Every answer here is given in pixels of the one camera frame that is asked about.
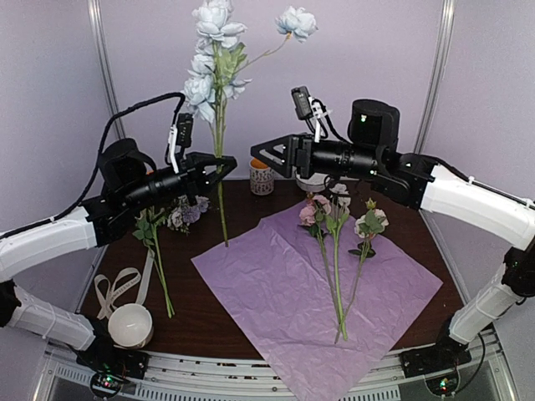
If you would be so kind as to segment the patterned mug with orange inside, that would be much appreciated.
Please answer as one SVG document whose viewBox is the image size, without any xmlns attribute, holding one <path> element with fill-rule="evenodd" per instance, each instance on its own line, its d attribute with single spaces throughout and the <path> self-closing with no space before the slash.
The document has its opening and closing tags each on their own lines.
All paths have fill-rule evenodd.
<svg viewBox="0 0 535 401">
<path fill-rule="evenodd" d="M 250 161 L 249 171 L 250 190 L 254 195 L 269 195 L 274 191 L 273 170 L 268 165 L 253 158 Z"/>
</svg>

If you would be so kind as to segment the purple hydrangea fake flower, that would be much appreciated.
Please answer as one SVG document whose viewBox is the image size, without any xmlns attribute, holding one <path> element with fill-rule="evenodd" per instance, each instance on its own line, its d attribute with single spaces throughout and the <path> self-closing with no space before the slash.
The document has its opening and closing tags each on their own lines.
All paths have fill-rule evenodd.
<svg viewBox="0 0 535 401">
<path fill-rule="evenodd" d="M 191 205 L 187 197 L 181 196 L 171 204 L 166 220 L 166 226 L 172 231 L 179 231 L 188 235 L 190 226 L 200 220 L 208 212 L 210 201 L 205 196 L 196 196 L 196 204 Z"/>
</svg>

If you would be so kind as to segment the pink fake flower stem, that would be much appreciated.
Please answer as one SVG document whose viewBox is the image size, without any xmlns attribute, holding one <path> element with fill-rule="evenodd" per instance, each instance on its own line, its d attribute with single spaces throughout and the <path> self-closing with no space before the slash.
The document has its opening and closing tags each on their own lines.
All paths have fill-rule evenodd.
<svg viewBox="0 0 535 401">
<path fill-rule="evenodd" d="M 305 206 L 299 212 L 300 226 L 305 229 L 319 245 L 324 261 L 329 290 L 333 299 L 338 331 L 334 342 L 339 338 L 348 339 L 345 323 L 346 311 L 342 299 L 339 271 L 339 240 L 342 228 L 349 219 L 350 195 L 346 184 L 337 183 L 327 189 L 328 195 L 307 194 Z M 334 241 L 334 264 L 330 266 L 326 238 Z"/>
</svg>

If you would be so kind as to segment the light blue fake flower stem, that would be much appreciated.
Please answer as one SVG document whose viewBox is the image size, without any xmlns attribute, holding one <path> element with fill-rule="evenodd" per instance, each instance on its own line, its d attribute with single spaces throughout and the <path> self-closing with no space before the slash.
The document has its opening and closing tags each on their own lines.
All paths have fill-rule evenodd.
<svg viewBox="0 0 535 401">
<path fill-rule="evenodd" d="M 187 105 L 210 127 L 214 155 L 218 159 L 223 157 L 228 101 L 237 99 L 252 82 L 241 79 L 239 74 L 281 50 L 291 39 L 304 43 L 318 30 L 312 13 L 289 5 L 275 18 L 276 29 L 283 36 L 281 44 L 250 58 L 241 40 L 247 26 L 234 21 L 233 12 L 231 1 L 204 1 L 192 11 L 196 22 L 196 53 L 188 70 L 190 77 L 184 83 Z"/>
</svg>

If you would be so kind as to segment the pink purple wrapping paper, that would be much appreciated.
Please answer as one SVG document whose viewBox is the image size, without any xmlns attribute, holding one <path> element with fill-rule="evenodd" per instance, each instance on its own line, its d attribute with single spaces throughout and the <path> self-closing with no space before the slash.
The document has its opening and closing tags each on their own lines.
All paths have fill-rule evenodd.
<svg viewBox="0 0 535 401">
<path fill-rule="evenodd" d="M 193 259 L 217 300 L 300 400 L 342 398 L 404 335 L 441 280 L 385 237 L 365 263 L 352 222 L 338 242 L 340 285 L 351 304 L 347 337 L 337 320 L 321 248 L 299 225 L 299 207 Z"/>
</svg>

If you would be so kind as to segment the orange fake flower stem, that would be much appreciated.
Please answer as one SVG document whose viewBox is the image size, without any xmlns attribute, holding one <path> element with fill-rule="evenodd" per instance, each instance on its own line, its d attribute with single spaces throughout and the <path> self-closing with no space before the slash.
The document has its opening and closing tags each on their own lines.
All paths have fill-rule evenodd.
<svg viewBox="0 0 535 401">
<path fill-rule="evenodd" d="M 172 318 L 176 313 L 166 283 L 158 237 L 158 229 L 164 224 L 165 220 L 166 212 L 164 209 L 157 210 L 154 206 L 145 208 L 136 218 L 133 236 L 143 243 L 154 259 L 156 271 L 164 293 L 167 316 L 168 318 Z"/>
</svg>

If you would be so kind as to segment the white fake flower stem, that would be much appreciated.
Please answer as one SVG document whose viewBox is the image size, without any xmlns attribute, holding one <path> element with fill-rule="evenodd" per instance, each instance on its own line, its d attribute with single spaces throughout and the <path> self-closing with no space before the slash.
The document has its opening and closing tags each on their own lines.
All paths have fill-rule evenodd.
<svg viewBox="0 0 535 401">
<path fill-rule="evenodd" d="M 366 212 L 355 222 L 354 232 L 362 239 L 356 249 L 350 250 L 351 255 L 357 256 L 359 262 L 354 282 L 351 287 L 351 296 L 348 306 L 342 310 L 341 322 L 339 323 L 334 342 L 337 343 L 340 337 L 347 337 L 346 320 L 349 311 L 356 300 L 356 292 L 361 277 L 364 263 L 375 254 L 372 247 L 372 240 L 385 231 L 389 225 L 385 212 L 377 208 L 377 202 L 371 197 L 365 202 Z"/>
</svg>

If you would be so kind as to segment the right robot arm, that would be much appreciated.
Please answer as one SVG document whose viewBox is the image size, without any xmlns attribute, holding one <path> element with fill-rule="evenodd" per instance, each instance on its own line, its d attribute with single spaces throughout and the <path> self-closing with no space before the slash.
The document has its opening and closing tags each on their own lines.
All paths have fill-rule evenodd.
<svg viewBox="0 0 535 401">
<path fill-rule="evenodd" d="M 446 321 L 429 350 L 434 368 L 447 368 L 483 329 L 515 304 L 534 295 L 534 202 L 481 183 L 444 160 L 397 150 L 400 111 L 387 103 L 357 99 L 352 103 L 346 140 L 294 134 L 254 145 L 251 156 L 286 178 L 315 173 L 369 183 L 391 201 L 446 216 L 502 242 L 500 251 L 458 236 L 471 261 L 494 261 L 497 272 Z"/>
</svg>

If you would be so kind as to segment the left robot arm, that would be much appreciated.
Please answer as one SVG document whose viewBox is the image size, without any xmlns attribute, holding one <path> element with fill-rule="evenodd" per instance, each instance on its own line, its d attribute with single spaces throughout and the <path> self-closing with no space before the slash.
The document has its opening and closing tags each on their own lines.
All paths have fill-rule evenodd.
<svg viewBox="0 0 535 401">
<path fill-rule="evenodd" d="M 140 212 L 162 206 L 180 196 L 195 203 L 237 167 L 232 156 L 202 152 L 186 154 L 191 144 L 192 118 L 176 110 L 169 145 L 171 162 L 157 168 L 131 138 L 108 144 L 108 135 L 99 142 L 92 175 L 101 175 L 100 195 L 89 198 L 84 189 L 80 197 L 56 216 L 36 221 L 1 235 L 1 325 L 38 334 L 86 351 L 89 359 L 103 371 L 120 364 L 120 352 L 104 339 L 106 330 L 87 317 L 68 312 L 40 300 L 13 278 L 56 257 L 75 251 L 109 245 L 121 239 L 135 224 Z"/>
</svg>

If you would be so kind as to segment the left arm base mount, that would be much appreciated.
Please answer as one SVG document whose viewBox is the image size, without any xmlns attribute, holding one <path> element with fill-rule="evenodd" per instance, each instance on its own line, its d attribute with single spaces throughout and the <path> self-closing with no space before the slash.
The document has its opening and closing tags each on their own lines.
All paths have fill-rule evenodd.
<svg viewBox="0 0 535 401">
<path fill-rule="evenodd" d="M 72 349 L 76 363 L 90 368 L 94 373 L 89 380 L 89 389 L 98 398 L 112 398 L 134 379 L 143 379 L 148 368 L 149 354 L 122 348 L 105 350 Z"/>
</svg>

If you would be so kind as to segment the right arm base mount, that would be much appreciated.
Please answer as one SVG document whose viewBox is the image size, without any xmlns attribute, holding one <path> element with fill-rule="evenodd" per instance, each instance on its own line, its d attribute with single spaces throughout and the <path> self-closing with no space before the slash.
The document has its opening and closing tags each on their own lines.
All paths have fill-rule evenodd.
<svg viewBox="0 0 535 401">
<path fill-rule="evenodd" d="M 468 351 L 452 356 L 435 346 L 412 349 L 400 354 L 405 377 L 422 377 L 430 393 L 442 398 L 456 394 L 461 386 L 458 368 L 471 360 Z"/>
</svg>

